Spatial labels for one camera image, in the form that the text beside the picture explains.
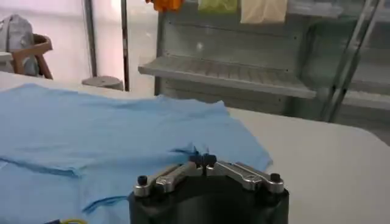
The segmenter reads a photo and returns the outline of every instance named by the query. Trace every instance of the yellow cloth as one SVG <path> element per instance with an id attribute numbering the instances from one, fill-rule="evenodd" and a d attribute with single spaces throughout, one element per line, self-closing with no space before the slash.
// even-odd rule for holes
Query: yellow cloth
<path id="1" fill-rule="evenodd" d="M 241 23 L 283 23 L 287 0 L 241 0 Z"/>

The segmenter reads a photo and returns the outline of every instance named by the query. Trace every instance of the gray bag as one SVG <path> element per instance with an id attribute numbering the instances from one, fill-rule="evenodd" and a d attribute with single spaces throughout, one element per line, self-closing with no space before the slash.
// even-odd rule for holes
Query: gray bag
<path id="1" fill-rule="evenodd" d="M 11 15 L 0 21 L 0 52 L 15 52 L 34 45 L 34 35 L 31 24 L 19 15 Z M 39 68 L 34 56 L 23 61 L 26 75 L 38 75 Z M 0 64 L 0 71 L 9 70 L 9 65 Z"/>

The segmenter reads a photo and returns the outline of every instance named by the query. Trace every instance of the yellow cable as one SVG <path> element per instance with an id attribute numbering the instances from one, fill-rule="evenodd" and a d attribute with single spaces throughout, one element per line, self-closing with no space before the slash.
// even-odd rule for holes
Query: yellow cable
<path id="1" fill-rule="evenodd" d="M 66 219 L 61 221 L 61 224 L 87 224 L 87 222 L 81 219 Z"/>

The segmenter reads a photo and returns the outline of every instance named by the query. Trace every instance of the chair backrest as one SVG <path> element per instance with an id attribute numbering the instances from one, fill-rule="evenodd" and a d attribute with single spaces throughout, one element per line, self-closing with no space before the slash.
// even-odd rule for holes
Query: chair backrest
<path id="1" fill-rule="evenodd" d="M 49 37 L 34 34 L 34 46 L 12 52 L 13 69 L 17 74 L 24 74 L 23 60 L 34 56 L 37 59 L 40 73 L 47 79 L 53 79 L 49 66 L 43 57 L 43 54 L 52 50 L 52 44 Z"/>

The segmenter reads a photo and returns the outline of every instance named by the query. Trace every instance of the white table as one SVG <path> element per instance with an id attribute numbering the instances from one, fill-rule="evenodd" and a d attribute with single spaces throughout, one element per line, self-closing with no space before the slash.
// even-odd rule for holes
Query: white table
<path id="1" fill-rule="evenodd" d="M 141 98 L 0 72 L 0 91 L 24 83 L 116 99 Z M 290 191 L 290 223 L 390 223 L 390 148 L 376 136 L 354 127 L 229 110 L 271 154 L 274 164 L 269 171 L 280 173 Z"/>

